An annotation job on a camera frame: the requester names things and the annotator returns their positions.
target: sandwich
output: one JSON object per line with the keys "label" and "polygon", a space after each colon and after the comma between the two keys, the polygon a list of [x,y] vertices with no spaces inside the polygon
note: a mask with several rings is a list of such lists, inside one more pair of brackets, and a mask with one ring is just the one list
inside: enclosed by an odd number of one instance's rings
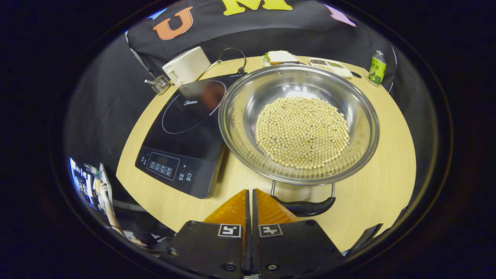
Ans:
{"label": "sandwich", "polygon": [[296,56],[292,55],[291,53],[285,51],[285,50],[278,50],[278,51],[269,51],[265,53],[264,57],[266,57],[271,65],[277,65],[283,62],[299,62],[298,58]]}

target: bowl rim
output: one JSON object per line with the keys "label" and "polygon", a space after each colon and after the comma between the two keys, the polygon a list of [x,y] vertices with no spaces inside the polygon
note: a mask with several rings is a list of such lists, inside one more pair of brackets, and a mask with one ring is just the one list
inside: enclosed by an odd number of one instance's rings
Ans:
{"label": "bowl rim", "polygon": [[[339,173],[334,176],[327,176],[327,177],[322,177],[322,178],[313,178],[313,179],[305,179],[305,178],[291,178],[285,175],[280,175],[277,174],[273,171],[270,171],[266,168],[263,168],[259,164],[255,163],[253,160],[249,159],[243,152],[240,152],[238,148],[236,148],[236,145],[233,143],[233,141],[229,137],[228,133],[228,128],[226,126],[226,112],[227,112],[227,104],[228,101],[237,95],[237,93],[240,91],[240,88],[248,81],[252,81],[257,79],[260,75],[265,75],[270,72],[274,71],[287,71],[287,70],[304,70],[307,73],[318,73],[322,74],[324,76],[327,76],[331,79],[334,79],[337,82],[340,82],[347,87],[349,87],[352,91],[355,92],[356,96],[360,99],[360,101],[364,104],[366,109],[368,110],[368,115],[370,117],[370,126],[371,126],[371,134],[370,134],[370,140],[369,140],[369,146],[367,147],[367,150],[365,151],[364,155],[360,160],[358,160],[353,166],[351,166],[349,169],[346,171]],[[229,89],[227,92],[224,94],[224,97],[222,98],[220,105],[219,105],[219,114],[218,114],[218,122],[219,122],[219,129],[222,135],[222,138],[224,139],[224,142],[226,143],[227,147],[229,150],[234,154],[234,156],[241,161],[245,166],[249,167],[253,171],[270,178],[272,180],[282,182],[282,183],[287,183],[287,184],[293,184],[293,185],[301,185],[301,186],[317,186],[317,185],[326,185],[326,184],[331,184],[335,183],[341,180],[344,180],[358,171],[360,171],[365,165],[372,159],[373,155],[375,154],[375,151],[377,150],[378,144],[379,144],[379,138],[380,138],[380,127],[379,127],[379,118],[377,116],[377,113],[372,105],[372,103],[369,101],[367,96],[359,90],[354,84],[352,84],[350,81],[344,79],[343,77],[331,73],[329,71],[323,70],[318,67],[313,67],[313,66],[308,66],[308,65],[299,65],[299,64],[285,64],[285,65],[273,65],[269,66],[266,68],[261,68],[254,70],[252,72],[249,72],[248,74],[242,76],[240,79],[238,79]]]}

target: wooden table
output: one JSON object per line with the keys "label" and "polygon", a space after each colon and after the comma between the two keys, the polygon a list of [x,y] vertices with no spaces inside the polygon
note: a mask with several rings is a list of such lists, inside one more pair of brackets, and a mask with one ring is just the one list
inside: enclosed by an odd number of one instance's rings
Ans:
{"label": "wooden table", "polygon": [[[308,64],[308,57],[300,57]],[[242,59],[224,61],[201,79],[235,73]],[[368,71],[344,63],[362,78],[349,79],[371,101],[380,123],[380,140],[370,162],[355,175],[336,183],[336,202],[327,212],[312,217],[341,251],[349,249],[369,227],[383,223],[389,228],[408,204],[415,182],[415,152],[408,126],[396,103],[382,86],[372,85]],[[248,58],[246,72],[261,68],[260,57]],[[222,203],[242,189],[259,188],[270,194],[272,180],[243,165],[226,148],[214,194],[197,199],[166,186],[134,166],[138,151],[153,121],[177,87],[156,96],[136,122],[124,146],[117,178],[131,196],[160,222],[179,231],[188,220],[203,221]],[[321,202],[331,186],[295,186],[277,183],[275,195],[284,201]]]}

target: green label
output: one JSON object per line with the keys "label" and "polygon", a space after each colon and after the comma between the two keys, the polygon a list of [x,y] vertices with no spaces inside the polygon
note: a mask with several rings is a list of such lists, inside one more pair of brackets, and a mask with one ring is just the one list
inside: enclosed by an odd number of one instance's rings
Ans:
{"label": "green label", "polygon": [[386,63],[379,61],[377,58],[372,57],[371,70],[369,72],[369,79],[376,84],[380,84],[386,72]]}

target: control panel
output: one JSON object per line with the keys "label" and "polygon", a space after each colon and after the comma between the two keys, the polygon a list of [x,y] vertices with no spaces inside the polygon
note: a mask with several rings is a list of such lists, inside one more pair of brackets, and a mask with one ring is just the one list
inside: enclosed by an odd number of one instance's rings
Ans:
{"label": "control panel", "polygon": [[215,185],[217,162],[142,146],[135,166],[151,177],[188,195],[204,199]]}

